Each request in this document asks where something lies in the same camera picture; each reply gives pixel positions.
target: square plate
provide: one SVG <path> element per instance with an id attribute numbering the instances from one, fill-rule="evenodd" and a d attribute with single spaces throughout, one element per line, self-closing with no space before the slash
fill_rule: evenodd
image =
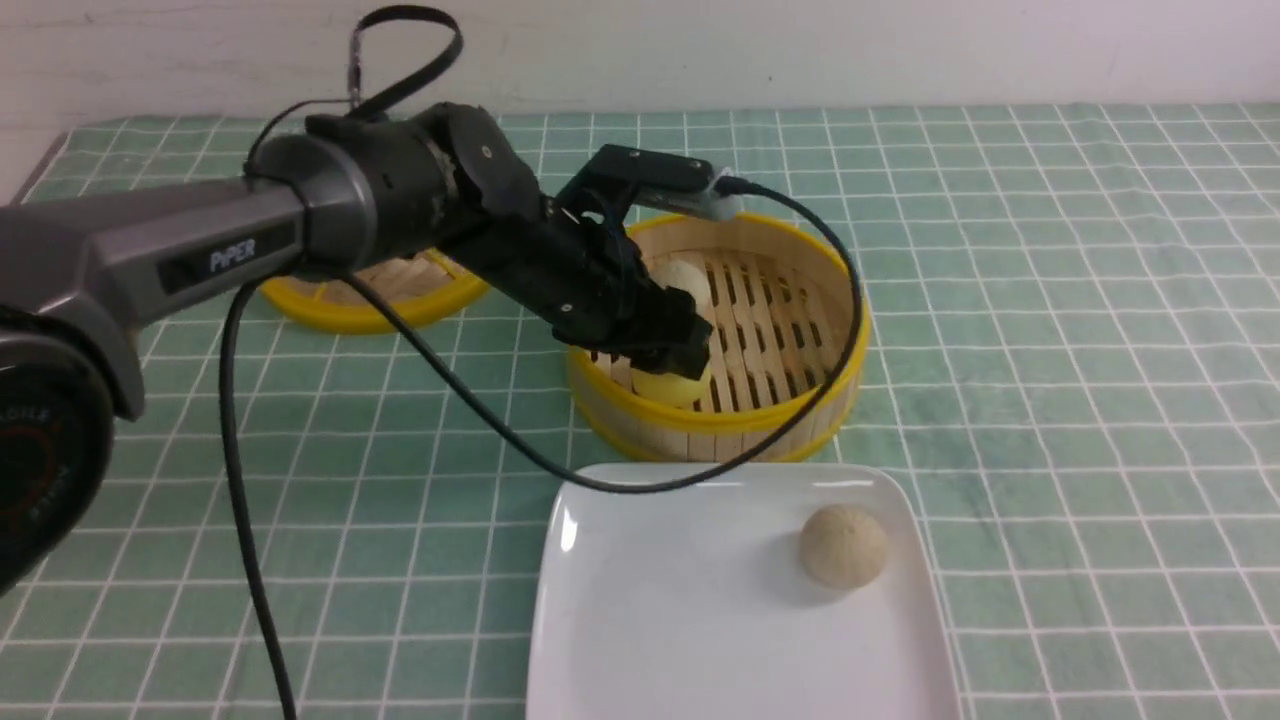
<path id="1" fill-rule="evenodd" d="M 584 470 L 652 483 L 707 465 Z M 863 506 L 890 560 L 852 593 L 814 583 L 799 533 Z M 529 720 L 959 719 L 942 614 L 906 496 L 849 465 L 751 464 L 721 480 L 556 501 L 530 650 Z"/>

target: bamboo steamer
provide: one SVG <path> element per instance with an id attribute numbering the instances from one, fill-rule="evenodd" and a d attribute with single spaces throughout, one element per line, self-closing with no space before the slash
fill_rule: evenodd
<path id="1" fill-rule="evenodd" d="M 419 252 L 411 259 L 388 260 L 356 275 L 415 327 L 457 313 L 489 288 L 484 281 L 434 250 Z M 393 331 L 360 293 L 340 281 L 311 283 L 297 278 L 274 278 L 262 284 L 262 295 L 288 318 L 319 331 L 342 334 Z"/>
<path id="2" fill-rule="evenodd" d="M 630 234 L 650 268 L 684 260 L 707 272 L 710 384 L 691 407 L 639 397 L 625 357 L 568 354 L 575 405 L 607 442 L 637 460 L 724 461 L 777 429 L 812 397 L 844 346 L 852 299 L 840 258 L 799 229 L 760 215 L 726 223 L 668 217 Z M 852 410 L 870 338 L 863 301 L 852 359 L 827 398 L 762 460 L 796 461 L 840 430 Z"/>

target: yellow bun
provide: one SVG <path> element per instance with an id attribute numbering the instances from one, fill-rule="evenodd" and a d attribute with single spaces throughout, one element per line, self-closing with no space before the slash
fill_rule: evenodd
<path id="1" fill-rule="evenodd" d="M 643 370 L 631 370 L 631 388 L 636 395 L 672 407 L 689 407 L 707 392 L 710 382 L 710 365 L 707 365 L 699 380 L 675 374 L 653 375 Z"/>
<path id="2" fill-rule="evenodd" d="M 712 306 L 712 283 L 707 279 L 707 273 L 692 263 L 672 260 L 654 268 L 649 277 L 653 282 L 663 287 L 680 288 L 694 296 L 698 313 L 705 315 Z"/>

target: black cable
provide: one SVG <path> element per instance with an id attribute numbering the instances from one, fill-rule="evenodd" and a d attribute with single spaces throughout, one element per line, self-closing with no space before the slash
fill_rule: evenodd
<path id="1" fill-rule="evenodd" d="M 410 95 L 413 95 L 419 90 L 431 85 L 431 82 L 444 74 L 444 70 L 453 67 L 453 63 L 456 63 L 458 56 L 462 54 L 462 28 L 458 27 L 458 20 L 453 19 L 453 17 L 444 10 L 424 8 L 420 5 L 388 5 L 387 8 L 379 8 L 364 18 L 360 18 L 360 22 L 356 24 L 356 29 L 351 33 L 351 58 L 347 67 L 347 87 L 352 101 L 360 96 L 360 35 L 374 26 L 396 20 L 419 20 L 444 26 L 453 31 L 453 38 L 449 40 L 449 45 L 445 46 L 445 49 L 442 50 L 440 54 L 436 55 L 430 63 L 422 65 L 403 79 L 397 81 L 390 87 L 374 95 L 369 100 L 355 105 L 347 111 L 348 118 L 357 120 L 378 119 L 385 114 L 387 110 L 390 110 Z"/>
<path id="2" fill-rule="evenodd" d="M 284 118 L 288 118 L 289 115 L 297 113 L 298 110 L 306 108 L 307 105 L 343 104 L 343 102 L 346 102 L 346 100 L 338 100 L 334 97 L 303 100 L 301 102 L 294 102 L 293 105 L 289 105 L 288 108 L 276 113 L 274 118 L 266 120 L 266 124 L 262 126 L 262 131 L 259 132 L 257 137 L 253 138 L 253 145 L 248 146 L 248 152 L 244 154 L 244 165 L 242 167 L 244 174 L 250 177 L 262 177 L 259 176 L 257 170 L 253 168 L 253 160 L 257 159 L 257 149 L 262 146 L 262 141 L 266 140 L 266 136 L 271 135 L 271 131 L 275 129 L 275 126 L 280 124 L 284 120 Z"/>
<path id="3" fill-rule="evenodd" d="M 396 309 L 390 306 L 389 302 L 383 300 L 383 297 L 379 296 L 372 287 L 365 283 L 365 281 L 356 277 L 355 273 L 346 273 L 340 279 L 346 282 L 348 286 L 351 286 L 357 293 L 360 293 L 361 297 L 365 299 L 366 302 L 369 302 L 384 318 L 387 318 L 387 322 L 390 323 L 392 327 L 394 327 L 399 332 L 399 334 L 410 345 L 413 346 L 413 350 L 417 350 L 419 355 L 421 355 L 422 359 L 426 360 L 429 365 L 431 365 L 431 369 L 435 370 L 442 379 L 444 379 L 445 384 L 448 384 L 449 388 L 452 388 L 453 392 L 456 392 L 458 397 L 462 398 L 462 401 L 466 402 L 467 406 L 471 407 L 471 410 L 476 415 L 479 415 L 481 420 L 485 421 L 485 424 L 493 428 L 494 432 L 502 436 L 504 441 L 507 441 L 512 447 L 515 447 L 516 451 L 518 451 L 521 455 L 527 457 L 534 465 L 538 465 L 547 473 L 567 483 L 573 483 L 576 486 L 581 486 L 589 489 L 616 493 L 616 495 L 649 495 L 649 493 L 681 489 L 698 484 L 704 480 L 709 480 L 712 478 L 717 478 L 719 475 L 723 475 L 724 473 L 728 473 L 730 470 L 733 470 L 735 468 L 750 462 L 751 460 L 759 457 L 760 454 L 767 451 L 776 442 L 778 442 L 786 433 L 791 432 L 792 428 L 799 425 L 800 421 L 803 421 L 809 415 L 809 413 L 813 411 L 813 409 L 817 407 L 818 404 L 823 401 L 827 393 L 831 392 L 831 388 L 836 384 L 836 380 L 840 378 L 840 375 L 844 374 L 845 368 L 849 366 L 849 361 L 852 359 L 854 350 L 858 345 L 858 333 L 861 329 L 863 291 L 861 291 L 861 283 L 858 279 L 858 269 L 854 266 L 854 260 L 849 255 L 849 250 L 845 249 L 844 243 L 840 241 L 840 237 L 836 236 L 835 231 L 832 231 L 831 227 L 828 227 L 827 223 L 822 220 L 822 218 L 819 218 L 812 210 L 809 210 L 800 202 L 792 200 L 791 197 L 787 197 L 781 192 L 776 192 L 773 190 L 755 184 L 753 182 L 745 181 L 742 178 L 724 177 L 717 183 L 717 190 L 719 190 L 724 195 L 755 195 L 759 197 L 773 200 L 800 214 L 800 217 L 809 220 L 815 228 L 818 228 L 818 232 L 823 234 L 823 237 L 831 245 L 832 250 L 836 251 L 836 255 L 840 256 L 841 261 L 845 264 L 845 268 L 849 270 L 849 286 L 850 291 L 852 292 L 852 320 L 850 322 L 849 337 L 845 340 L 845 345 L 840 351 L 840 359 L 836 360 L 836 366 L 832 368 L 829 373 L 827 373 L 827 377 L 823 379 L 818 389 L 813 393 L 813 396 L 808 401 L 805 401 L 805 404 L 799 410 L 796 410 L 794 415 L 787 418 L 777 429 L 769 433 L 768 437 L 758 442 L 755 446 L 748 448 L 737 457 L 733 457 L 732 460 L 716 465 L 714 468 L 694 473 L 692 475 L 685 478 L 676 478 L 672 480 L 664 480 L 660 483 L 650 483 L 644 486 L 609 483 L 589 478 L 586 475 L 580 475 L 579 473 L 575 473 L 573 470 L 570 470 L 568 468 L 564 468 L 563 465 L 559 465 L 558 462 L 545 457 L 541 452 L 538 451 L 538 448 L 529 445 L 524 438 L 520 437 L 518 433 L 516 433 L 516 430 L 511 429 L 511 427 L 507 425 L 502 420 L 502 418 L 499 418 L 479 397 L 476 397 L 475 393 L 472 393 L 471 389 L 468 389 L 467 386 L 463 384 L 462 379 L 458 378 L 452 369 L 449 369 L 448 364 L 444 363 L 444 360 L 442 360 L 440 356 L 436 355 L 435 351 L 426 345 L 426 342 L 421 338 L 421 336 L 419 336 L 417 332 L 413 331 L 413 328 L 410 327 L 407 322 L 404 322 L 404 318 L 402 318 L 399 313 L 397 313 Z"/>
<path id="4" fill-rule="evenodd" d="M 241 286 L 232 299 L 223 323 L 221 355 L 218 357 L 218 419 L 223 432 L 223 459 L 227 462 L 227 491 L 232 500 L 232 516 L 236 519 L 236 537 L 239 541 L 241 561 L 244 564 L 244 579 L 248 582 L 248 594 L 253 601 L 257 624 L 262 630 L 262 643 L 271 661 L 271 674 L 275 675 L 275 689 L 280 696 L 280 711 L 285 720 L 297 720 L 298 710 L 293 702 L 293 687 L 289 683 L 289 670 L 284 665 L 284 651 L 280 648 L 280 635 L 271 618 L 271 606 L 266 600 L 266 585 L 262 583 L 262 569 L 257 562 L 257 547 L 253 543 L 253 527 L 248 516 L 248 498 L 244 495 L 244 471 L 241 468 L 239 438 L 236 432 L 236 340 L 239 336 L 241 318 L 244 306 L 253 292 L 265 281 L 255 281 Z"/>

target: green checkered tablecloth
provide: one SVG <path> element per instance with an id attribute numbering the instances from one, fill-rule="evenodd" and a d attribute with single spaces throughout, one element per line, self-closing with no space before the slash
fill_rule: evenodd
<path id="1" fill-rule="evenodd" d="M 1280 717 L 1280 106 L 504 117 L 557 190 L 604 142 L 737 168 L 849 240 L 876 315 L 818 461 L 908 491 L 972 720 Z M 29 200 L 238 172 L 260 120 L 77 128 Z M 768 205 L 753 209 L 773 213 Z M 274 717 L 211 357 L 140 340 L 83 525 L 0 598 L 0 715 Z M 426 336 L 544 452 L 616 460 L 497 293 Z M 306 717 L 521 717 L 557 486 L 390 337 L 250 313 L 246 466 Z"/>

